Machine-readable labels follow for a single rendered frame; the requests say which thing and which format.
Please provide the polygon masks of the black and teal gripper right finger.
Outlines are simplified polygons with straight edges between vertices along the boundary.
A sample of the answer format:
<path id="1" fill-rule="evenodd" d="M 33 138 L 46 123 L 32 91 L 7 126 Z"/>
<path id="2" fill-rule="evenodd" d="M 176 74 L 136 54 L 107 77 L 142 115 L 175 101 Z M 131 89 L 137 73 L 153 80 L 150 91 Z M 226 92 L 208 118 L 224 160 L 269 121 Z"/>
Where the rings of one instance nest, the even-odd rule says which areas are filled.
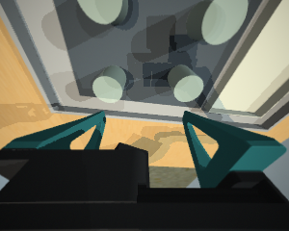
<path id="1" fill-rule="evenodd" d="M 287 151 L 274 138 L 188 111 L 184 112 L 182 122 L 201 188 L 216 188 L 231 171 L 263 171 Z M 218 143 L 212 158 L 193 125 Z"/>

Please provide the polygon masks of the clear glass jar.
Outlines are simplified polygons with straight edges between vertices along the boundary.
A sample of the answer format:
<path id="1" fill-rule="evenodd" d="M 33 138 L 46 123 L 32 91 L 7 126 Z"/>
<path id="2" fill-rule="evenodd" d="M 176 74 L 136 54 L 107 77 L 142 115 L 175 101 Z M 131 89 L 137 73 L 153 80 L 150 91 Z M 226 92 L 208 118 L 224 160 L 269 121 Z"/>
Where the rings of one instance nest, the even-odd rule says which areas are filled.
<path id="1" fill-rule="evenodd" d="M 189 102 L 196 99 L 203 90 L 203 81 L 189 67 L 180 64 L 168 75 L 171 90 L 178 101 Z"/>
<path id="2" fill-rule="evenodd" d="M 115 103 L 121 99 L 125 83 L 125 72 L 119 66 L 109 65 L 94 80 L 92 90 L 100 100 Z"/>
<path id="3" fill-rule="evenodd" d="M 248 0 L 202 0 L 190 11 L 186 31 L 197 41 L 217 45 L 231 39 L 242 26 Z"/>
<path id="4" fill-rule="evenodd" d="M 77 0 L 84 13 L 100 24 L 120 24 L 128 12 L 128 0 Z"/>

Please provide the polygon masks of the beige shallow tray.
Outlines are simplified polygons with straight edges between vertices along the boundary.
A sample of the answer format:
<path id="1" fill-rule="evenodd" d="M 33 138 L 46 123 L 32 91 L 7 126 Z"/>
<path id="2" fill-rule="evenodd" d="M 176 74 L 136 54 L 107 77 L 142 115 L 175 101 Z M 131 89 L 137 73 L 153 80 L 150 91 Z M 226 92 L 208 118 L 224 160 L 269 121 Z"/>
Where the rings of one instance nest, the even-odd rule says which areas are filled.
<path id="1" fill-rule="evenodd" d="M 215 114 L 262 117 L 287 93 L 289 0 L 269 0 L 205 106 Z"/>

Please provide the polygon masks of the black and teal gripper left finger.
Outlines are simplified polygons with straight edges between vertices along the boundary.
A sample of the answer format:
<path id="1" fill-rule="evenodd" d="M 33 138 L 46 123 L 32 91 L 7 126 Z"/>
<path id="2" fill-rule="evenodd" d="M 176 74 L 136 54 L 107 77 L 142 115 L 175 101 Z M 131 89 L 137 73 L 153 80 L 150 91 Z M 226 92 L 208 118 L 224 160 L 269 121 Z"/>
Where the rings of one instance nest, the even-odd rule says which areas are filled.
<path id="1" fill-rule="evenodd" d="M 72 141 L 95 126 L 84 149 L 99 149 L 106 124 L 104 111 L 10 141 L 3 148 L 70 149 Z"/>

